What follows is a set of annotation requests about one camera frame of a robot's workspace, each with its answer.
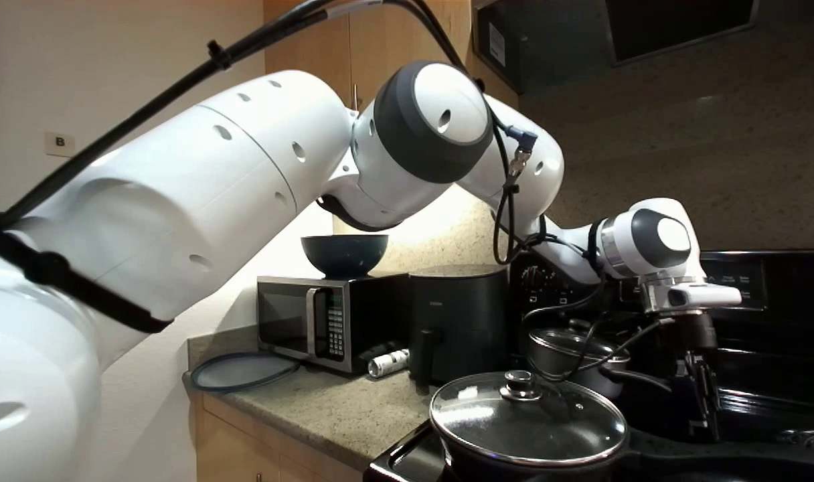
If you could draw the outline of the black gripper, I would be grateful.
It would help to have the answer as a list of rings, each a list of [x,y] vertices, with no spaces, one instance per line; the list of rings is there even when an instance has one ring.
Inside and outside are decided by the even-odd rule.
[[[673,317],[668,377],[673,406],[684,419],[690,443],[716,443],[716,382],[708,368],[708,351],[716,345],[711,319],[703,312]]]

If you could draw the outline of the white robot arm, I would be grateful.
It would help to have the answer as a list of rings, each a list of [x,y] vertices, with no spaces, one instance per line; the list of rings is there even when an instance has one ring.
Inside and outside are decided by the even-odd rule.
[[[71,482],[104,371],[216,292],[304,206],[388,232],[446,187],[578,285],[628,280],[661,317],[735,304],[671,198],[560,228],[564,162],[450,66],[395,70],[364,110],[270,72],[82,153],[0,211],[0,482]]]

